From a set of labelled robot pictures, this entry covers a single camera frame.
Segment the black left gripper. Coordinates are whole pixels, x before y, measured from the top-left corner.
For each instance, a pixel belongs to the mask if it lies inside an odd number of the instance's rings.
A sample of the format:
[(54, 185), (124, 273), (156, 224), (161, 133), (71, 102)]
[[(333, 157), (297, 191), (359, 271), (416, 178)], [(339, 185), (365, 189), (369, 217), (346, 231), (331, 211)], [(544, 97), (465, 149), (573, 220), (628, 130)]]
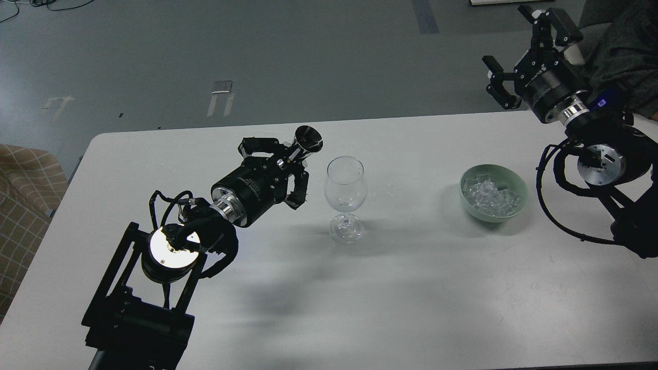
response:
[[(247, 228), (273, 206), (298, 209), (306, 202), (309, 173), (302, 162), (281, 158), (288, 146), (277, 138), (245, 137), (237, 146), (242, 164), (211, 188), (211, 208), (233, 225)], [(265, 154), (256, 157), (254, 154)], [(293, 190), (288, 193), (288, 181)]]

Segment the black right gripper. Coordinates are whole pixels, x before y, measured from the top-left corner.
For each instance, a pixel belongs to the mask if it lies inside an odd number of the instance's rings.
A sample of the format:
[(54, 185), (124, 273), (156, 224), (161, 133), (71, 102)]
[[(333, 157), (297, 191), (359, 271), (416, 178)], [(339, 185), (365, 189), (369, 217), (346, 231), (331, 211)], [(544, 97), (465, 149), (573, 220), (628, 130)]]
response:
[(489, 71), (486, 92), (504, 110), (517, 109), (524, 101), (541, 123), (548, 124), (557, 120), (552, 111), (566, 99), (589, 97), (589, 85), (562, 56), (583, 41), (583, 34), (561, 8), (520, 5), (518, 12), (533, 27), (529, 49), (511, 72), (505, 72), (494, 56), (484, 55)]

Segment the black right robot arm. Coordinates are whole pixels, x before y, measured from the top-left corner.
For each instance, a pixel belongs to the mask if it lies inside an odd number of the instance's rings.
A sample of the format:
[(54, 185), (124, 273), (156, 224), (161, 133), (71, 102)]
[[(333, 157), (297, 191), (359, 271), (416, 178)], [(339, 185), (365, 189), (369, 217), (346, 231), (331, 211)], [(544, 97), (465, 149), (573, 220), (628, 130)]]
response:
[[(536, 168), (540, 207), (559, 229), (583, 242), (618, 245), (641, 258), (656, 257), (656, 142), (634, 127), (616, 92), (589, 100), (591, 87), (574, 71), (566, 50), (582, 41), (580, 30), (559, 8), (520, 5), (531, 24), (529, 49), (510, 72), (491, 55), (486, 91), (505, 110), (524, 102), (543, 124), (561, 122), (566, 139), (548, 145)], [(576, 232), (550, 213), (541, 188), (549, 161), (555, 182), (580, 197), (598, 199), (613, 218), (611, 240)]]

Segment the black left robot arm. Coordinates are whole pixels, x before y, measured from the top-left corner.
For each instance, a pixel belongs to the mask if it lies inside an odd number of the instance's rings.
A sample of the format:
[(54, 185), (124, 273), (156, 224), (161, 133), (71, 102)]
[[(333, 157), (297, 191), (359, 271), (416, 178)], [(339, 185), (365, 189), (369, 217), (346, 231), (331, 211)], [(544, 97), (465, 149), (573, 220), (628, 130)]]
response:
[(236, 230), (272, 206), (299, 208), (306, 198), (306, 158), (322, 149), (301, 127), (290, 143), (244, 138), (240, 165), (211, 187), (211, 198), (183, 191), (150, 197), (151, 229), (130, 223), (82, 319), (91, 369), (175, 369), (190, 342), (187, 312), (197, 284), (235, 260)]

